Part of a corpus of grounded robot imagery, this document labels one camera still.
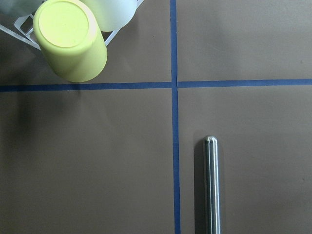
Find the yellow-green plastic cup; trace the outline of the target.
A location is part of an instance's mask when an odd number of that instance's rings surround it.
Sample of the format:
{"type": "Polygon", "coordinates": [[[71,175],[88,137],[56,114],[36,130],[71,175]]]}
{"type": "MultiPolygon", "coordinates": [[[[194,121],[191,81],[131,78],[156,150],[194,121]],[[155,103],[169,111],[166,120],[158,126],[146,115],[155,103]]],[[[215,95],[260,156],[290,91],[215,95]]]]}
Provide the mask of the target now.
{"type": "Polygon", "coordinates": [[[94,79],[107,48],[92,11],[79,0],[47,0],[35,12],[34,34],[47,63],[70,82],[94,79]]]}

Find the pale mint plastic cup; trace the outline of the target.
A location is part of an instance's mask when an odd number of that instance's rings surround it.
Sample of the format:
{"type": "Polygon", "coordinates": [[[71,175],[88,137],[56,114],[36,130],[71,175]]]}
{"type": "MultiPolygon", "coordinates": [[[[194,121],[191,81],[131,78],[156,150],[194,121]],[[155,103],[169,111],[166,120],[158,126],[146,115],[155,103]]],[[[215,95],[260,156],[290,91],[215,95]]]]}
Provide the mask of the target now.
{"type": "Polygon", "coordinates": [[[121,29],[133,18],[136,0],[82,0],[93,12],[102,32],[121,29]]]}

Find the white cup rack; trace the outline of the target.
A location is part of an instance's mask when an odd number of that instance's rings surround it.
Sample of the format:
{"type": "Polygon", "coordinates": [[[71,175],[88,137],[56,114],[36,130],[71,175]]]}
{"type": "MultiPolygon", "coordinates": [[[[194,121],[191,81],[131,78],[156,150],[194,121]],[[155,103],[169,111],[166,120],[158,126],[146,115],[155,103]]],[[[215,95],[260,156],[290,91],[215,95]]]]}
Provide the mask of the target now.
{"type": "Polygon", "coordinates": [[[33,12],[27,16],[19,17],[15,20],[14,27],[19,31],[19,34],[3,25],[0,25],[0,29],[10,36],[40,50],[40,47],[37,44],[37,40],[33,34],[32,23],[34,14],[35,13],[33,12]]]}

